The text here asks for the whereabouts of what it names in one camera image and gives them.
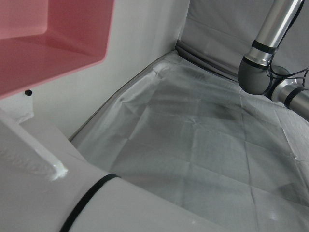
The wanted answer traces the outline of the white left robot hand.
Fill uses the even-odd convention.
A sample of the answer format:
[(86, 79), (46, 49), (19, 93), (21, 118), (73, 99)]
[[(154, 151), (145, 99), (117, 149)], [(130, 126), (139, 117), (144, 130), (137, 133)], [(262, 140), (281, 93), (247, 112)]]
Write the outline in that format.
[(217, 200), (206, 220), (87, 162), (60, 130), (34, 118), (24, 92), (0, 96), (3, 232), (251, 232), (252, 201)]

